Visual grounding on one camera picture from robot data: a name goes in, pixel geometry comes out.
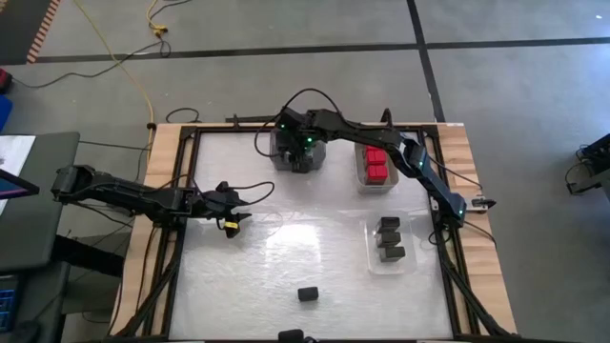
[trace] table leg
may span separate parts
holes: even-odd
[[[115,253],[104,252],[61,235],[55,236],[51,259],[65,261],[73,266],[110,276],[121,277],[123,275],[123,257]]]

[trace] black metal frame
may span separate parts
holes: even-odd
[[[436,160],[439,163],[443,163],[442,152],[440,148],[440,142],[438,140],[438,130],[436,125],[417,125],[417,126],[404,126],[404,125],[395,125],[395,127],[401,131],[414,132],[417,135],[417,139],[419,142],[425,143],[426,138],[431,138],[434,152],[436,156]],[[236,133],[236,132],[256,132],[258,131],[259,126],[240,126],[238,121],[234,121],[232,126],[218,126],[218,127],[197,127],[192,125],[183,125],[180,130],[180,139],[178,143],[178,148],[176,152],[176,158],[173,166],[173,178],[175,179],[173,186],[177,187],[177,177],[182,173],[182,165],[185,158],[190,159],[189,169],[187,171],[186,181],[187,184],[192,183],[194,170],[196,168],[197,156],[199,151],[199,143],[201,139],[201,135],[203,133]],[[273,126],[268,126],[262,128],[261,131],[268,132],[271,131]],[[191,149],[191,155],[187,156],[186,152],[186,144],[189,139],[193,140],[193,147]],[[448,185],[447,175],[445,170],[439,169],[439,177],[442,181]],[[433,223],[435,225],[436,233],[437,233],[437,242],[442,242],[442,228],[438,226],[435,218],[433,217]],[[184,237],[185,237],[186,224],[178,229],[177,237],[174,245],[174,253],[178,253],[178,256],[182,254],[182,250],[184,247]],[[461,241],[459,239],[458,230],[453,228],[449,230],[449,234],[451,236],[453,244],[453,251],[456,257],[457,268],[461,276],[464,278],[466,283],[470,285],[468,281],[468,272],[466,269],[466,262],[464,260],[464,253],[461,246]],[[168,245],[170,244],[170,234],[168,232],[164,233],[161,236],[161,240],[159,243],[159,250],[157,252],[156,263],[154,266],[154,274],[152,276],[152,284],[155,285],[163,273],[163,264],[165,261],[166,253]],[[445,245],[438,244],[437,245],[439,255],[443,250],[446,250]],[[172,322],[173,315],[173,304],[175,300],[175,287],[177,284],[178,273],[180,269],[180,261],[178,261],[177,271],[172,276],[169,284],[168,284],[168,296],[165,304],[165,311],[163,313],[163,325],[161,329],[161,334],[168,336],[170,332],[170,325]],[[458,308],[456,303],[456,295],[454,293],[453,283],[451,278],[443,269],[441,269],[443,288],[445,290],[445,296],[447,300],[447,309],[449,312],[449,319],[451,324],[451,329],[453,336],[457,336],[462,334],[461,327],[459,325],[459,317],[458,317]],[[478,327],[478,320],[475,317],[473,311],[469,308],[468,304],[466,304],[466,310],[468,315],[468,322],[470,326],[471,333],[478,334],[480,333]],[[142,334],[144,336],[151,335],[152,326],[153,326],[153,317],[154,317],[154,309],[150,313],[148,313],[147,318],[144,322],[144,330]]]

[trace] yellow power cord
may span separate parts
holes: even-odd
[[[152,19],[151,19],[151,10],[153,10],[154,6],[156,5],[156,3],[159,0],[153,0],[151,5],[149,6],[149,9],[146,11],[146,20],[149,21],[149,25],[152,27],[152,32],[154,33],[154,35],[157,38],[161,38],[161,36],[163,35],[163,33],[168,31],[168,27],[165,25],[158,25],[153,23]]]
[[[80,4],[80,1],[78,0],[72,0],[74,2],[74,4],[80,9],[80,11],[83,12],[83,14],[85,15],[85,17],[87,18],[87,20],[89,21],[89,23],[91,24],[91,26],[93,27],[93,29],[95,30],[95,33],[97,33],[97,36],[99,37],[99,39],[101,39],[102,43],[104,43],[104,46],[106,47],[106,50],[108,51],[108,54],[111,56],[112,60],[114,61],[116,66],[119,66],[121,68],[121,70],[123,70],[125,72],[125,74],[130,78],[130,80],[132,80],[132,83],[138,87],[140,89],[140,92],[142,93],[142,95],[144,96],[144,99],[146,100],[146,104],[149,107],[149,114],[150,114],[150,121],[151,123],[154,123],[154,110],[153,110],[153,104],[151,104],[151,99],[149,98],[149,95],[146,94],[146,91],[144,91],[144,88],[142,87],[142,85],[140,85],[134,78],[133,76],[127,71],[127,69],[125,69],[125,67],[123,67],[123,64],[116,59],[116,57],[114,57],[114,53],[112,53],[111,47],[108,45],[108,42],[106,42],[106,38],[104,38],[104,35],[102,34],[102,32],[99,31],[99,29],[97,28],[97,26],[93,23],[92,19],[89,17],[89,15],[87,14],[87,12],[85,11],[85,9],[83,9],[83,6]],[[149,150],[147,152],[147,162],[151,159],[151,150],[153,149],[152,147],[152,143],[153,143],[153,129],[149,128]]]

